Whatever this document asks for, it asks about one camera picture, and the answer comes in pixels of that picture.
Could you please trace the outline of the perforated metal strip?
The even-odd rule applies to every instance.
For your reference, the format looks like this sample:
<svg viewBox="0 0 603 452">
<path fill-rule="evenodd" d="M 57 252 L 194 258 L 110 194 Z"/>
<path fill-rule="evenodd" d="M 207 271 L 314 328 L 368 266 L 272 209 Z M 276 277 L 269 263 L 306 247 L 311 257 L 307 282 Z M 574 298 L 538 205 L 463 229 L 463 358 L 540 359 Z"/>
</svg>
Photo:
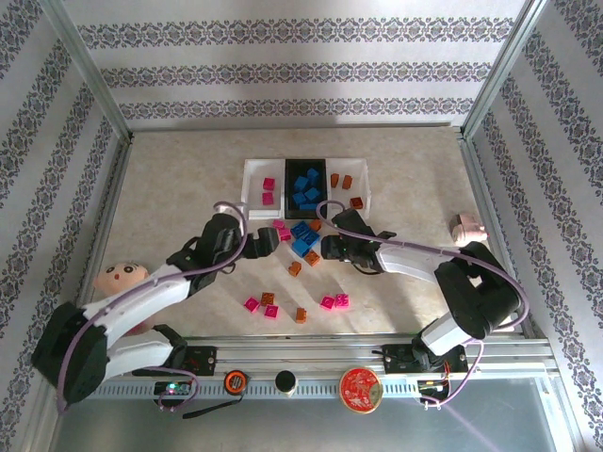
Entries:
<svg viewBox="0 0 603 452">
<path fill-rule="evenodd" d="M 187 398 L 191 385 L 183 382 L 166 381 L 109 381 L 100 386 L 89 399 L 152 399 L 158 398 L 167 386 L 172 387 L 173 393 L 169 393 L 168 399 Z M 245 396 L 251 399 L 276 399 L 284 396 L 277 390 L 272 381 L 252 381 L 246 389 Z M 338 383 L 334 380 L 303 380 L 293 393 L 297 398 L 319 399 L 338 398 Z M 219 381 L 203 382 L 199 388 L 197 399 L 223 399 L 229 395 L 223 384 Z M 415 383 L 404 380 L 386 382 L 383 384 L 383 397 L 419 397 Z"/>
</svg>

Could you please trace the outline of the small pink plush toy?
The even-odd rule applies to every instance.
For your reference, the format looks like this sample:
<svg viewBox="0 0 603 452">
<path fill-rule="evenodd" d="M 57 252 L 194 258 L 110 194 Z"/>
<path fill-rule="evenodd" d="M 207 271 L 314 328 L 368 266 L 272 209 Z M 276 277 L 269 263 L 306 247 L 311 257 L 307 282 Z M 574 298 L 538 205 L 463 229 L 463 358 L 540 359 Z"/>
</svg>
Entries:
<svg viewBox="0 0 603 452">
<path fill-rule="evenodd" d="M 488 238 L 485 226 L 470 214 L 459 214 L 451 229 L 451 237 L 457 247 L 464 247 L 470 242 L 483 242 Z"/>
</svg>

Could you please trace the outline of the red round tin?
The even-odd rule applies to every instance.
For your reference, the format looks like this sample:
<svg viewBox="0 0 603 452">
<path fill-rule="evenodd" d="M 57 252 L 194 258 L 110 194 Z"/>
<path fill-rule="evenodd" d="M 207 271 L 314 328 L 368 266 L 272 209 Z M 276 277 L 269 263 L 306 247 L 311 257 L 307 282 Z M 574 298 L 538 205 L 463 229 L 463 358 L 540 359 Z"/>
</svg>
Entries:
<svg viewBox="0 0 603 452">
<path fill-rule="evenodd" d="M 346 371 L 338 384 L 343 405 L 358 414 L 374 412 L 383 400 L 383 384 L 379 376 L 367 367 Z"/>
</svg>

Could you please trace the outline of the long aluminium mounting rail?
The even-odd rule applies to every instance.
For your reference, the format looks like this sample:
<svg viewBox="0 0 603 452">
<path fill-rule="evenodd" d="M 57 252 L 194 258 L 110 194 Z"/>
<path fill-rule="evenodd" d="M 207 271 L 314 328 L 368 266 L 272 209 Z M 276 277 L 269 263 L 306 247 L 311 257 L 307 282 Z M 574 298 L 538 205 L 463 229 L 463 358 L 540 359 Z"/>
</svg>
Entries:
<svg viewBox="0 0 603 452">
<path fill-rule="evenodd" d="M 379 354 L 382 346 L 411 342 L 410 336 L 400 334 L 205 337 L 191 338 L 187 345 L 179 345 L 169 353 L 169 341 L 151 332 L 122 339 L 101 365 L 106 378 L 110 379 L 137 369 L 162 366 L 177 350 L 198 346 L 217 349 L 215 373 L 211 377 L 239 369 L 260 379 L 287 369 L 306 377 L 327 379 L 357 366 L 387 375 Z M 468 368 L 473 367 L 482 378 L 497 375 L 524 378 L 558 371 L 546 339 L 495 334 L 482 346 L 469 344 L 464 348 Z"/>
</svg>

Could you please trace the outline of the grey metal panel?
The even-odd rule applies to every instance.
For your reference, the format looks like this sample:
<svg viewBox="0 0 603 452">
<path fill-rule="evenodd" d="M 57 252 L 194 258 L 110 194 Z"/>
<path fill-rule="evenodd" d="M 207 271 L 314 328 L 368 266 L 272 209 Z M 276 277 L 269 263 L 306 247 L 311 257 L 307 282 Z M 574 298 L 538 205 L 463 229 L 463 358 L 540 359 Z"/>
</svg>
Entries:
<svg viewBox="0 0 603 452">
<path fill-rule="evenodd" d="M 51 452 L 557 452 L 544 416 L 469 398 L 466 408 L 422 409 L 386 399 L 371 414 L 337 400 L 245 400 L 199 418 L 150 401 L 91 401 L 59 421 Z"/>
</svg>

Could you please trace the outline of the aluminium frame post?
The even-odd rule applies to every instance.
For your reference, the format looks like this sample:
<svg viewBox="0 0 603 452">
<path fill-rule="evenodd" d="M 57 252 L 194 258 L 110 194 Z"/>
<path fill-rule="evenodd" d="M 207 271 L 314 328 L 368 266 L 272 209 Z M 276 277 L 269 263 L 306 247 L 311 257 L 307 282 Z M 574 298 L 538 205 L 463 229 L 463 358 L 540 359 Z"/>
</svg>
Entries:
<svg viewBox="0 0 603 452">
<path fill-rule="evenodd" d="M 508 38 L 497 55 L 492 70 L 486 77 L 475 103 L 460 128 L 463 140 L 468 141 L 475 135 L 549 1 L 526 0 L 524 2 Z"/>
<path fill-rule="evenodd" d="M 120 138 L 130 142 L 133 133 L 62 0 L 38 1 L 112 127 Z"/>
</svg>

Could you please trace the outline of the white plastic container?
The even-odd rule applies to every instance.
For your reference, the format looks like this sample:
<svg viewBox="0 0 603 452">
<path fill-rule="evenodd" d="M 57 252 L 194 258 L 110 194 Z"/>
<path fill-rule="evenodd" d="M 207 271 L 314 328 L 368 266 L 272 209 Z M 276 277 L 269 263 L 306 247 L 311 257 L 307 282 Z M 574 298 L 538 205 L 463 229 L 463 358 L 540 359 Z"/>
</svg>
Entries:
<svg viewBox="0 0 603 452">
<path fill-rule="evenodd" d="M 371 190 L 368 178 L 368 167 L 365 158 L 327 158 L 327 193 L 328 199 L 344 203 L 350 207 L 352 198 L 360 198 L 362 208 L 358 210 L 364 220 L 370 217 Z M 331 187 L 331 175 L 338 174 L 339 180 L 336 187 Z M 349 189 L 342 187 L 343 180 L 350 176 L 351 184 Z"/>
<path fill-rule="evenodd" d="M 272 191 L 263 188 L 265 178 L 273 178 Z M 262 194 L 271 192 L 274 204 L 264 206 Z M 284 159 L 246 159 L 242 177 L 241 201 L 246 204 L 250 220 L 283 219 L 285 211 Z"/>
</svg>

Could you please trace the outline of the plush doll with face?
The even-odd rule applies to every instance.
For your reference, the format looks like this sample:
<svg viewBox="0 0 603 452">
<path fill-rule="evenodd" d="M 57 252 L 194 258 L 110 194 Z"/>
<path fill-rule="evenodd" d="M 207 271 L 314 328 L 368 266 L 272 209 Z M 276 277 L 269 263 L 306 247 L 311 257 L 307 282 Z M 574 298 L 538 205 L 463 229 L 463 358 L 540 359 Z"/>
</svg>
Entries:
<svg viewBox="0 0 603 452">
<path fill-rule="evenodd" d="M 94 288 L 112 297 L 141 283 L 149 276 L 147 268 L 135 262 L 123 262 L 103 269 L 94 280 Z"/>
</svg>

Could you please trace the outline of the black round knob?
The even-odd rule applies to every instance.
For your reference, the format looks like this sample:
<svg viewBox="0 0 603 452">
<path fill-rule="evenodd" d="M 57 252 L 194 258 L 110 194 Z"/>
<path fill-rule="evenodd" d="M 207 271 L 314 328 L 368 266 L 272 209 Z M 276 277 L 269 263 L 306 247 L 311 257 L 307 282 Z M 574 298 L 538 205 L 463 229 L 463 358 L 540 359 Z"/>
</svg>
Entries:
<svg viewBox="0 0 603 452">
<path fill-rule="evenodd" d="M 287 397 L 292 397 L 298 386 L 298 379 L 289 370 L 279 372 L 274 380 L 276 389 Z"/>
</svg>

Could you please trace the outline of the aluminium side rail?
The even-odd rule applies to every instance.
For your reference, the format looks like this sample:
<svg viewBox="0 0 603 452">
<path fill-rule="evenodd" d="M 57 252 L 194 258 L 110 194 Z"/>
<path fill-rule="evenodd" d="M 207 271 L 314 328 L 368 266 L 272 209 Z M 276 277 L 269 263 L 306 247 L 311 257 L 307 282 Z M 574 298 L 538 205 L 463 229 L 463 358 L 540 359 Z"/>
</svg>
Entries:
<svg viewBox="0 0 603 452">
<path fill-rule="evenodd" d="M 474 193 L 475 202 L 485 226 L 489 234 L 488 243 L 491 252 L 499 260 L 505 270 L 517 278 L 513 265 L 512 256 L 510 255 L 505 241 L 505 234 L 501 229 L 497 208 L 490 194 L 486 178 L 481 169 L 479 158 L 476 155 L 475 149 L 471 142 L 467 142 L 462 135 L 457 136 L 457 141 L 464 160 L 467 177 L 471 184 Z"/>
<path fill-rule="evenodd" d="M 84 273 L 80 279 L 74 298 L 77 306 L 88 303 L 93 297 L 93 281 L 103 263 L 106 243 L 122 190 L 122 183 L 126 173 L 133 140 L 133 135 L 128 139 L 121 140 L 114 153 L 114 158 L 106 178 L 105 190 L 99 203 L 89 253 L 85 261 Z"/>
</svg>

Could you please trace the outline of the orange black tape measure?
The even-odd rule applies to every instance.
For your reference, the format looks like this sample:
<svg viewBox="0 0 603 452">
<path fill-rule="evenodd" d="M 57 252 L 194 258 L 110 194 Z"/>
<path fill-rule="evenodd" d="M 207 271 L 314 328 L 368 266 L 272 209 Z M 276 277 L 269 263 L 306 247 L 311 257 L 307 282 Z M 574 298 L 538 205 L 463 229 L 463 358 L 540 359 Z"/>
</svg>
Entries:
<svg viewBox="0 0 603 452">
<path fill-rule="evenodd" d="M 232 396 L 233 399 L 222 402 L 220 404 L 197 410 L 195 412 L 188 412 L 182 415 L 184 420 L 198 418 L 200 416 L 215 412 L 220 409 L 228 408 L 239 404 L 246 394 L 247 387 L 249 385 L 249 376 L 240 370 L 232 370 L 227 373 L 223 380 L 223 388 L 225 392 Z"/>
</svg>

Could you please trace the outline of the black plastic container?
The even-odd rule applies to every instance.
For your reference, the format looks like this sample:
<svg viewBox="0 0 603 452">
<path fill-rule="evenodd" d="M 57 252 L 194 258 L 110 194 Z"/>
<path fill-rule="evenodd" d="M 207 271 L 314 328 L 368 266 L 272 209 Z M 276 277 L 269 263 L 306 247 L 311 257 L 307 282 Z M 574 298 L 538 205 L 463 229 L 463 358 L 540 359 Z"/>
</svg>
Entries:
<svg viewBox="0 0 603 452">
<path fill-rule="evenodd" d="M 326 172 L 326 160 L 324 158 L 315 159 L 287 159 L 285 161 L 285 219 L 317 219 L 317 212 L 315 211 L 302 211 L 299 209 L 299 205 L 296 205 L 292 201 L 292 196 L 296 191 L 294 190 L 294 183 L 299 176 L 306 177 L 306 172 L 314 168 L 320 173 L 320 179 L 317 186 L 311 186 L 310 182 L 304 191 L 300 191 L 303 194 L 310 188 L 315 187 L 321 193 L 321 197 L 316 203 L 319 204 L 327 199 L 327 172 Z"/>
</svg>

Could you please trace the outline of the circuit board with lights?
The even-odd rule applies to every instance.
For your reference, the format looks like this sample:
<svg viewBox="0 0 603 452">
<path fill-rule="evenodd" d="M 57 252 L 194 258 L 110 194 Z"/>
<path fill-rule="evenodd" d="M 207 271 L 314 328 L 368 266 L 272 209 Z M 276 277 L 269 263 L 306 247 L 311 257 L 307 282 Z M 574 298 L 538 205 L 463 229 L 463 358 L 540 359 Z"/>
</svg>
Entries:
<svg viewBox="0 0 603 452">
<path fill-rule="evenodd" d="M 186 397 L 193 389 L 191 380 L 157 381 L 154 386 L 155 396 Z"/>
</svg>

